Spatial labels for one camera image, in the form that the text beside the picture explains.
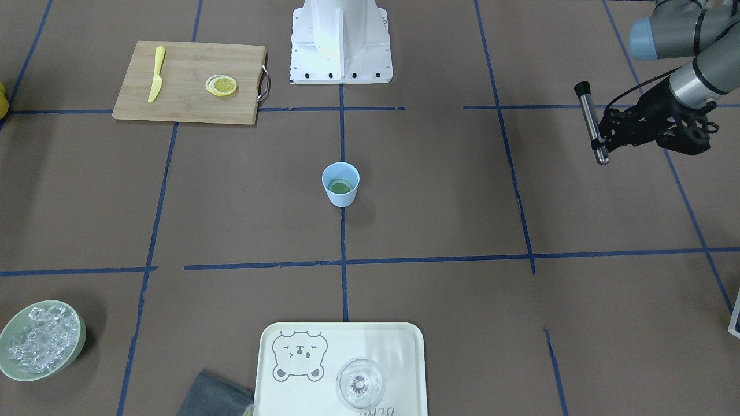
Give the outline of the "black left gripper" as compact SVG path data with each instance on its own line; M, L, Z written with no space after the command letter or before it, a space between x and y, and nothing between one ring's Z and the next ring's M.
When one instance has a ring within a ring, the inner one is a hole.
M643 94L637 104L626 110L605 110L599 123L599 153L608 154L619 147L655 142L659 147L685 155L710 150L711 135L719 131L708 120L716 108L709 103L695 110L682 105L663 79Z

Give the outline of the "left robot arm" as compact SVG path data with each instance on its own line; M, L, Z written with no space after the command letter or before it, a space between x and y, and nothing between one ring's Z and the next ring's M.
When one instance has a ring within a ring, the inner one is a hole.
M657 1L650 16L632 24L632 58L689 61L651 79L653 87L627 110L608 105L593 148L610 153L655 142L685 155L708 151L719 129L708 113L739 85L738 31L737 1L713 7L706 1Z

